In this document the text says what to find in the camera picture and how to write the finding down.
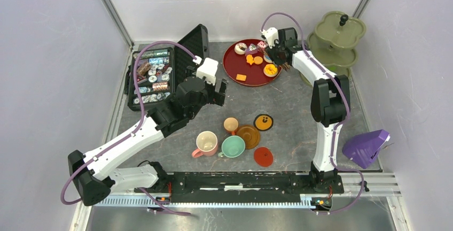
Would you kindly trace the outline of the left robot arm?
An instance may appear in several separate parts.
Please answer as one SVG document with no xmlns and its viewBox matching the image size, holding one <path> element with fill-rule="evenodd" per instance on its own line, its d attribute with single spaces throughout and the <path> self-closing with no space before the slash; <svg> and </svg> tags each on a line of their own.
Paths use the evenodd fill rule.
<svg viewBox="0 0 453 231">
<path fill-rule="evenodd" d="M 110 193 L 132 188 L 151 188 L 162 192 L 168 178 L 160 164 L 119 169 L 124 161 L 143 148 L 159 142 L 184 128 L 207 104 L 223 106 L 228 82 L 222 79 L 219 91 L 205 78 L 190 76 L 180 83 L 174 93 L 157 102 L 140 121 L 108 143 L 82 153 L 68 155 L 70 178 L 66 189 L 74 184 L 85 206 L 93 206 Z"/>
</svg>

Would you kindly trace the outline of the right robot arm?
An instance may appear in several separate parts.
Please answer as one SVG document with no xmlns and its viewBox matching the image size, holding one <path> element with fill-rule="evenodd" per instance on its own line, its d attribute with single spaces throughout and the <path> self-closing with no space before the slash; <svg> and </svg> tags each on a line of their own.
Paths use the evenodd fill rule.
<svg viewBox="0 0 453 231">
<path fill-rule="evenodd" d="M 349 79 L 328 70 L 314 54 L 299 43 L 294 28 L 261 31 L 265 52 L 273 64 L 293 67 L 312 85 L 310 112 L 317 123 L 316 152 L 309 172 L 309 187 L 321 193 L 338 177 L 336 153 L 339 133 L 350 115 Z"/>
</svg>

